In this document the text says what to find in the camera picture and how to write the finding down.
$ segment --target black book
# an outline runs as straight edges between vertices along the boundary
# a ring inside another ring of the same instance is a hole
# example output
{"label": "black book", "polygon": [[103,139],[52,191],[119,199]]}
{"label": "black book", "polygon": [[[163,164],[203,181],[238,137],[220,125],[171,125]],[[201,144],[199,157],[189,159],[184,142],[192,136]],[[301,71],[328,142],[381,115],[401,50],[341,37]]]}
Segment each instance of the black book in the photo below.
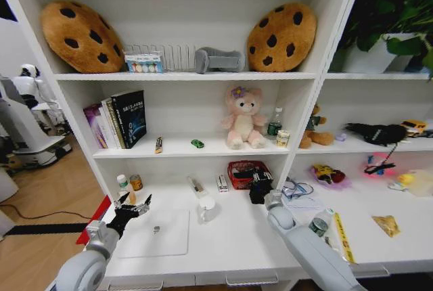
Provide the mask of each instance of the black book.
{"label": "black book", "polygon": [[117,93],[111,99],[125,148],[131,149],[147,133],[144,91]]}

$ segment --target wire rack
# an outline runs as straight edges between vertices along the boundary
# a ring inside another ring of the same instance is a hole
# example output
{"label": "wire rack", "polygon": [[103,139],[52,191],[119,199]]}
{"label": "wire rack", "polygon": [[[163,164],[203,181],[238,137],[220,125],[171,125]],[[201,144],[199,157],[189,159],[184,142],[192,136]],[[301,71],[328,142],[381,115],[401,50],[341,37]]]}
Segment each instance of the wire rack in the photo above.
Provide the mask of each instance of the wire rack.
{"label": "wire rack", "polygon": [[132,44],[125,45],[124,51],[160,55],[162,66],[168,72],[196,70],[196,46],[194,45]]}

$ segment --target drawer handle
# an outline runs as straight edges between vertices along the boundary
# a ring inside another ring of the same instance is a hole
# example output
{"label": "drawer handle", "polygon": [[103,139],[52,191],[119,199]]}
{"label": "drawer handle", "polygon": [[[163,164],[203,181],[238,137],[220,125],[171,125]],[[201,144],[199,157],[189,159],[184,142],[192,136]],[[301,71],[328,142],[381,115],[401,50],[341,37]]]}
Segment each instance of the drawer handle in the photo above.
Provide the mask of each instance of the drawer handle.
{"label": "drawer handle", "polygon": [[279,282],[278,275],[275,273],[273,277],[270,279],[262,280],[262,281],[251,281],[251,282],[230,282],[225,276],[225,283],[228,286],[265,286],[267,284],[277,284]]}
{"label": "drawer handle", "polygon": [[385,266],[382,266],[381,269],[377,270],[355,272],[355,277],[357,279],[365,279],[368,277],[388,277],[390,275],[389,270],[387,270]]}
{"label": "drawer handle", "polygon": [[164,286],[164,281],[160,286],[112,286],[111,282],[108,284],[107,291],[160,291]]}

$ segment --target cookie pillow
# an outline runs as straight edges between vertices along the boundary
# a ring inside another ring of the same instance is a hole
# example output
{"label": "cookie pillow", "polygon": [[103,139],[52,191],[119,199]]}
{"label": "cookie pillow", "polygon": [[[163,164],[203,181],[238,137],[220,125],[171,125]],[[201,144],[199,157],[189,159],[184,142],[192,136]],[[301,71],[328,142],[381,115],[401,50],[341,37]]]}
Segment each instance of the cookie pillow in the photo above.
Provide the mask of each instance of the cookie pillow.
{"label": "cookie pillow", "polygon": [[316,27],[316,16],[307,5],[286,3],[275,8],[248,37],[250,69],[285,72],[297,67],[313,45]]}
{"label": "cookie pillow", "polygon": [[41,23],[50,48],[79,72],[116,72],[124,64],[113,28],[82,3],[52,2],[43,9]]}

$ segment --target yellow tape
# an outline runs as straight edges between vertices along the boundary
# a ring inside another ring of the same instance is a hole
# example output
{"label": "yellow tape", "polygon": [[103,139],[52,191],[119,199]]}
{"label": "yellow tape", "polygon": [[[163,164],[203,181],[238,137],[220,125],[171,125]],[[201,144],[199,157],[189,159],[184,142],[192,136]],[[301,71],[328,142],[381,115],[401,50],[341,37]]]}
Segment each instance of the yellow tape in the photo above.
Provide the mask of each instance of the yellow tape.
{"label": "yellow tape", "polygon": [[355,259],[353,258],[353,253],[350,249],[349,241],[347,240],[346,233],[344,232],[343,222],[341,221],[340,215],[337,212],[335,213],[335,217],[338,234],[340,235],[341,243],[343,245],[344,256],[349,262],[355,264]]}

